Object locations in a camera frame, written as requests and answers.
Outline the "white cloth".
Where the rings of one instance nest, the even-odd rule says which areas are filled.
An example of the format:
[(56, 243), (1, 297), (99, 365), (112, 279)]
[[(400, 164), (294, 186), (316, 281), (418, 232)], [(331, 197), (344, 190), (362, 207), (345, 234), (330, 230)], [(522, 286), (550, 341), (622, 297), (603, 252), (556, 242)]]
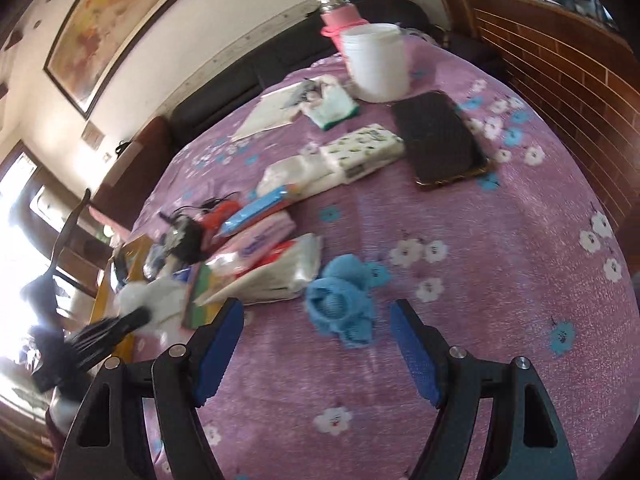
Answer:
[(160, 344), (169, 346), (184, 341), (182, 320), (186, 307), (188, 286), (169, 276), (155, 281), (131, 282), (115, 298), (115, 304), (122, 315), (131, 313), (135, 308), (145, 307), (151, 312), (151, 319), (137, 328), (134, 334), (139, 337), (154, 337)]

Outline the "pink tissue pack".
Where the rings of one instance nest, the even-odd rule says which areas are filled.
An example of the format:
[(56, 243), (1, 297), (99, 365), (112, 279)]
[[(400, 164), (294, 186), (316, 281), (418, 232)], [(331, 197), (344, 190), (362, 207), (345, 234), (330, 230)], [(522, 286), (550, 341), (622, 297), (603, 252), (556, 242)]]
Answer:
[(295, 222), (288, 212), (276, 212), (232, 236), (206, 261), (206, 266), (219, 276), (240, 275), (250, 270), (294, 230)]

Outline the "black sofa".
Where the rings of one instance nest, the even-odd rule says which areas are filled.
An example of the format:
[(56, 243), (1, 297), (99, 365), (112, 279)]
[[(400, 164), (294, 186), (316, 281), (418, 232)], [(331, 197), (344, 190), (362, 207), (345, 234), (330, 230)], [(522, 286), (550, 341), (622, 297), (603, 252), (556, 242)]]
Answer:
[[(424, 10), (410, 0), (350, 0), (365, 20), (416, 29), (439, 40), (442, 31)], [(180, 150), (232, 112), (278, 84), (288, 74), (311, 66), (336, 53), (331, 39), (321, 35), (320, 12), (251, 50), (201, 89), (182, 101), (171, 113), (169, 130), (175, 150)]]

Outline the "framed wall painting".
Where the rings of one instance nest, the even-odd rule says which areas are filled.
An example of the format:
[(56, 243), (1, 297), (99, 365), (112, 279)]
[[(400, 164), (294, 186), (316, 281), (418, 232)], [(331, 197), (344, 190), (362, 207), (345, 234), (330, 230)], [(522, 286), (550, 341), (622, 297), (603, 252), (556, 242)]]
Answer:
[(119, 65), (176, 0), (75, 0), (43, 70), (85, 119)]

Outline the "white green patterned tissue pack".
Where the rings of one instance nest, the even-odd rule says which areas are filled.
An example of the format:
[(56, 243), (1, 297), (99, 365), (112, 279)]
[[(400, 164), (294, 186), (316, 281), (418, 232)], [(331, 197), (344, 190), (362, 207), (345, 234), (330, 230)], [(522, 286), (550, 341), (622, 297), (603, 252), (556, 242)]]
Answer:
[(405, 144), (397, 134), (371, 124), (322, 145), (320, 153), (344, 183), (352, 183), (396, 162), (404, 156)]

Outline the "purple floral tablecloth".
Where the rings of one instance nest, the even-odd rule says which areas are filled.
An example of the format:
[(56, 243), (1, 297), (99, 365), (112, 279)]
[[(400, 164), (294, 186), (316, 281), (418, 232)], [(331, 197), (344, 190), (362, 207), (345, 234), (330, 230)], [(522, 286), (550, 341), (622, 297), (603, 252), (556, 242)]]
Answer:
[(515, 92), (420, 38), (405, 47), (412, 92), (457, 102), (495, 169), (422, 190), (401, 159), (294, 205), (324, 260), (353, 254), (373, 270), (373, 340), (347, 349), (319, 334), (301, 299), (250, 308), (200, 411), (206, 438), (228, 478), (401, 478), (436, 417), (388, 330), (405, 298), (473, 356), (527, 356), (578, 477), (598, 478), (639, 404), (639, 311), (608, 208)]

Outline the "blue knitted cloth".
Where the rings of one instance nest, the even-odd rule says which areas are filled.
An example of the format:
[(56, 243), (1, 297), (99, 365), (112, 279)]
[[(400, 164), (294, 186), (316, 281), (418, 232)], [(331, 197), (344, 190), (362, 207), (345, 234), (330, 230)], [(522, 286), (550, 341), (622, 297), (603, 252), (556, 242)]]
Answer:
[(347, 349), (367, 347), (378, 318), (371, 290), (389, 281), (390, 274), (382, 263), (340, 255), (306, 288), (309, 321), (320, 335), (337, 337)]

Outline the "red white tissue pack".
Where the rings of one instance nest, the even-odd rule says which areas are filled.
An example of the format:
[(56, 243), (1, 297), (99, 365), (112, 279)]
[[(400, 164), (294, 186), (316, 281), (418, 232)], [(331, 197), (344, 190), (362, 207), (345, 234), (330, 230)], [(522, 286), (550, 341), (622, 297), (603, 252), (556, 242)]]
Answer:
[(306, 233), (274, 248), (262, 261), (218, 290), (209, 289), (194, 300), (198, 307), (236, 298), (243, 304), (269, 304), (298, 296), (318, 278), (322, 237)]

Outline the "dark wooden chair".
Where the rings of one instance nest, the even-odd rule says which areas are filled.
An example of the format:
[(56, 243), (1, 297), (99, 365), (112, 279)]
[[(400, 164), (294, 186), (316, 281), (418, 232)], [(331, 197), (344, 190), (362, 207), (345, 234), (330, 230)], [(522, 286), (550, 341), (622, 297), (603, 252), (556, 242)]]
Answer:
[[(87, 188), (79, 204), (67, 216), (62, 230), (58, 233), (52, 247), (46, 275), (49, 278), (60, 278), (85, 295), (96, 298), (98, 274), (106, 267), (113, 249), (79, 225), (82, 214), (90, 205), (91, 191)], [(62, 268), (64, 252), (70, 252), (79, 260), (70, 272)]]

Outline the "white plastic bucket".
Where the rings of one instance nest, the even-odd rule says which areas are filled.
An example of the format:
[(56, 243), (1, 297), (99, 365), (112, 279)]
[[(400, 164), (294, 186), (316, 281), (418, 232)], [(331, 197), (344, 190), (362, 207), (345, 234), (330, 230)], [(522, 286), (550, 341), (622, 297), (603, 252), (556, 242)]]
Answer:
[(369, 103), (402, 99), (410, 89), (401, 29), (365, 24), (341, 32), (342, 55), (356, 96)]

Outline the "white gloves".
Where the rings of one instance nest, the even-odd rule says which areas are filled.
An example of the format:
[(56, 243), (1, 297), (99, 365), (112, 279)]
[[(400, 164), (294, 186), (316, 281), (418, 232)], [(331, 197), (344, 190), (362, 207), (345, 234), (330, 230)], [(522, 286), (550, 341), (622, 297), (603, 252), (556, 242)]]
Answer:
[(299, 110), (322, 131), (359, 113), (359, 105), (332, 76), (305, 79), (300, 85)]

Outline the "yellow cardboard tray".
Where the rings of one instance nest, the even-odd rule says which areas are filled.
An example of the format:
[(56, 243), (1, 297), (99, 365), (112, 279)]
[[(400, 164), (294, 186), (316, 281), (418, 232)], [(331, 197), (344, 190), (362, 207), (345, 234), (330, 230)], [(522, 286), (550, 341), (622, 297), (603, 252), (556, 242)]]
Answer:
[(113, 250), (94, 298), (90, 324), (119, 315), (117, 295), (128, 283), (145, 281), (143, 267), (152, 245), (152, 238), (143, 234)]

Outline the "red plastic bag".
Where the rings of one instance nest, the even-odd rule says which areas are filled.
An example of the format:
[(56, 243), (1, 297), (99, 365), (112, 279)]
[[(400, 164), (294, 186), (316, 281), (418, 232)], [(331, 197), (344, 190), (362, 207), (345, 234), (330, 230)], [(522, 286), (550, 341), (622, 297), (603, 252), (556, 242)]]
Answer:
[(200, 222), (201, 227), (205, 231), (216, 234), (224, 222), (240, 211), (241, 208), (242, 204), (238, 200), (223, 200), (211, 211), (203, 214), (198, 222)]

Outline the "blue packet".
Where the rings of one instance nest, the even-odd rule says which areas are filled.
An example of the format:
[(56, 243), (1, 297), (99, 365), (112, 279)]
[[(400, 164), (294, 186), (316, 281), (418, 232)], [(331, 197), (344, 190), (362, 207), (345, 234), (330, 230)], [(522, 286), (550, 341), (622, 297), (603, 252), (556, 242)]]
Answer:
[(285, 209), (297, 195), (294, 185), (287, 184), (275, 188), (262, 197), (256, 198), (227, 219), (220, 227), (217, 235), (232, 237), (232, 235), (254, 226), (276, 212)]

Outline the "white plastic bag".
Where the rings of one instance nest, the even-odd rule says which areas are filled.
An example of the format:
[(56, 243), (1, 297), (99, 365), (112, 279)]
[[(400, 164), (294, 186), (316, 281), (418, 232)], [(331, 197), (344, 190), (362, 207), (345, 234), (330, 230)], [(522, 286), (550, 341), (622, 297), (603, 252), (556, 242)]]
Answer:
[(265, 196), (281, 186), (292, 186), (297, 200), (329, 191), (344, 183), (344, 176), (320, 154), (295, 155), (268, 166), (256, 186), (256, 194)]

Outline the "pink water bottle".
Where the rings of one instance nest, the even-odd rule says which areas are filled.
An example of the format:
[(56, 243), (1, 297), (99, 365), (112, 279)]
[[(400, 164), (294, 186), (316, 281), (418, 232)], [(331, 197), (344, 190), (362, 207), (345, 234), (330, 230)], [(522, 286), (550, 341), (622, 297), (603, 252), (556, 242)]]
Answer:
[(334, 43), (337, 51), (343, 53), (341, 33), (351, 28), (367, 25), (357, 7), (350, 0), (317, 0), (323, 22), (320, 34)]

